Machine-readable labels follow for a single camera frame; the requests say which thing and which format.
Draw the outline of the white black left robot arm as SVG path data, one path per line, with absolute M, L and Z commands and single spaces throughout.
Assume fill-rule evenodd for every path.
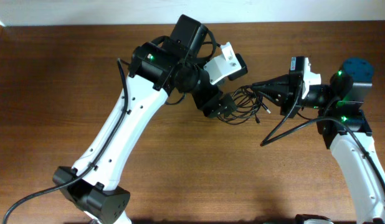
M 204 44 L 221 54 L 198 57 Z M 53 181 L 93 223 L 128 223 L 130 193 L 118 184 L 128 156 L 153 115 L 173 90 L 190 94 L 208 118 L 231 114 L 236 106 L 220 91 L 224 79 L 247 71 L 230 43 L 219 46 L 200 22 L 181 16 L 171 35 L 138 46 L 126 72 L 123 91 L 92 145 L 70 167 L 59 167 Z

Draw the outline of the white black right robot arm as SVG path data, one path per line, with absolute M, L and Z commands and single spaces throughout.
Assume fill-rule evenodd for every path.
M 345 60 L 330 78 L 311 71 L 304 56 L 291 59 L 290 70 L 264 82 L 253 83 L 260 93 L 280 107 L 284 119 L 313 108 L 318 116 L 278 136 L 270 132 L 266 146 L 311 124 L 316 124 L 327 149 L 337 161 L 348 186 L 357 223 L 385 223 L 385 172 L 375 150 L 372 129 L 361 109 L 373 85 L 373 66 L 361 58 Z

